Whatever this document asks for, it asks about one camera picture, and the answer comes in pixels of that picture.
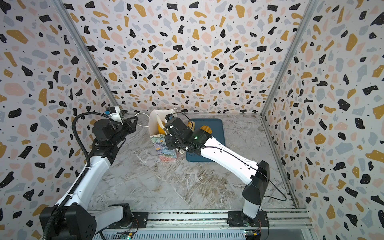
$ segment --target mounting plate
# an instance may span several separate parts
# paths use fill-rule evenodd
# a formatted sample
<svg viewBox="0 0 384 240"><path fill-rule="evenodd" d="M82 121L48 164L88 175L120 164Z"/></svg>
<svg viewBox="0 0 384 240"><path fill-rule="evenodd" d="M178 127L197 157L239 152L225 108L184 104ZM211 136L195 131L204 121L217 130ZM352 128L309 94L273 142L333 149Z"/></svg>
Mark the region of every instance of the mounting plate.
<svg viewBox="0 0 384 240"><path fill-rule="evenodd" d="M137 223L139 223L139 228L146 228L148 221L148 212L133 212L133 226L132 230L137 229ZM108 228L117 228L122 231L127 230L130 222L115 222L108 226Z"/></svg>
<svg viewBox="0 0 384 240"><path fill-rule="evenodd" d="M260 220L262 227L268 227L269 221L266 215L265 211L259 210L257 212L257 215L255 217L255 220L257 222L257 219ZM241 211L228 211L228 220L227 223L230 227L242 227L245 225L243 218L242 218L242 212Z"/></svg>

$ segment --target enclosure wall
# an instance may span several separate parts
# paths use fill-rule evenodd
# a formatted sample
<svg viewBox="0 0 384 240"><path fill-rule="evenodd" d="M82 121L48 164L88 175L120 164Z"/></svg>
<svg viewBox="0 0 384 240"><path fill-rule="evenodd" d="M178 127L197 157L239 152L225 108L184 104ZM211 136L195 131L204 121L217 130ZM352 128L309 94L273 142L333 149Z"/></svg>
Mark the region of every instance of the enclosure wall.
<svg viewBox="0 0 384 240"><path fill-rule="evenodd" d="M265 116L319 239L384 239L383 11L319 1Z"/></svg>
<svg viewBox="0 0 384 240"><path fill-rule="evenodd" d="M50 1L0 7L0 239L40 239L40 212L84 165L73 118L109 102ZM87 149L95 119L77 124Z"/></svg>
<svg viewBox="0 0 384 240"><path fill-rule="evenodd" d="M128 111L256 113L308 0L64 3Z"/></svg>

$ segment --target metal base plate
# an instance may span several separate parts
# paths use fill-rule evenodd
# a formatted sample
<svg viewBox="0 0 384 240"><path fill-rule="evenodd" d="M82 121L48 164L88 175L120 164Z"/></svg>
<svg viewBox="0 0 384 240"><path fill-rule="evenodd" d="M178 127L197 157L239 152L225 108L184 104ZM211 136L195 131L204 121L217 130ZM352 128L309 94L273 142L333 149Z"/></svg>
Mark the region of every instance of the metal base plate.
<svg viewBox="0 0 384 240"><path fill-rule="evenodd" d="M269 222L268 218L266 216L266 212L259 210L256 214L255 217L255 222L258 222L258 219L261 222L262 227L268 227ZM227 223L229 224L230 227L242 227L245 225L243 222L242 216L241 216L241 211L228 211L228 220Z"/></svg>

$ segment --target blue cutting board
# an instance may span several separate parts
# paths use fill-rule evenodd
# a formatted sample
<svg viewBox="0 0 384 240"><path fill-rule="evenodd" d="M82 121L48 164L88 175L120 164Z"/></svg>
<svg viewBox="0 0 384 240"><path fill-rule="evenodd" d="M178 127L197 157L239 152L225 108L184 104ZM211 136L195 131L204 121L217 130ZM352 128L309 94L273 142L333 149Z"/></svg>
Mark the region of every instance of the blue cutting board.
<svg viewBox="0 0 384 240"><path fill-rule="evenodd" d="M212 129L212 136L215 137L221 144L225 146L224 128L221 119L217 118L193 118L191 121L195 122L195 130L202 126L208 126ZM212 160L199 156L195 153L186 153L188 162L213 162Z"/></svg>

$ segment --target metal frame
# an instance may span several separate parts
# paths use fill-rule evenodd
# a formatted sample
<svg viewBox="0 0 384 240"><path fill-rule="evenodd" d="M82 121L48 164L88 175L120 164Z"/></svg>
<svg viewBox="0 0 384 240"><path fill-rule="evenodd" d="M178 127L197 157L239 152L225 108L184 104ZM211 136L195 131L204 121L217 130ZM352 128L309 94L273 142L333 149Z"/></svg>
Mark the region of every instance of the metal frame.
<svg viewBox="0 0 384 240"><path fill-rule="evenodd" d="M72 22L72 19L67 12L67 10L64 7L64 4L62 0L51 0L52 5L56 9L56 12L59 14L60 18L62 19L65 27L70 33L70 36L75 41L77 47L79 48L80 52L82 53L83 57L85 58L85 61L88 63L89 67L93 71L93 73L96 75L96 78L99 80L99 83L104 90L105 95L111 102L112 106L119 106L116 98L113 96L111 89L109 88L108 84L104 80L104 76L102 75L101 71L96 65L96 62L93 60L93 57L88 51L87 46L83 42L83 39L81 38L80 33L78 32L76 26Z"/></svg>
<svg viewBox="0 0 384 240"><path fill-rule="evenodd" d="M271 91L268 94L267 100L265 101L263 110L261 111L261 115L265 116L268 106L271 104L273 100L273 96L275 95L278 87L280 86L281 81L283 80L283 76L285 75L286 70L288 69L288 66L293 58L293 55L295 54L295 51L297 47L299 46L301 37L305 33L305 30L307 29L307 25L312 17L312 14L318 4L319 0L309 0L309 3L307 5L307 8L305 9L305 12L303 14L303 19L300 22L300 25L297 29L297 33L295 37L293 38L292 44L290 48L288 49L288 53L286 54L286 57L284 58L283 65L280 68L279 73L277 74L276 80L272 85Z"/></svg>
<svg viewBox="0 0 384 240"><path fill-rule="evenodd" d="M289 192L289 195L291 197L291 201L293 202L294 207L298 209L299 203L297 202L297 199L295 197L295 192L293 191L292 185L290 184L289 179L288 179L287 175L285 174L284 166L281 163L280 158L279 158L279 153L277 151L275 144L273 143L273 139L271 137L271 134L269 133L268 123L266 122L266 120L263 117L261 117L261 120L262 120L262 125L264 128L266 138L268 139L268 143L269 143L269 146L271 147L273 157L274 157L276 164L277 164L277 168L279 169L279 173L280 173L281 178L283 180L284 187Z"/></svg>
<svg viewBox="0 0 384 240"><path fill-rule="evenodd" d="M227 224L228 211L241 211L241 209L218 210L140 210L148 212L146 228L139 228L134 239L245 239L245 230L255 230L256 227L229 227ZM264 209L270 223L269 230L297 229L301 230L304 239L317 239L306 209ZM125 229L108 228L103 231L106 239L120 239ZM183 236L169 234L184 233ZM93 239L100 239L97 234Z"/></svg>

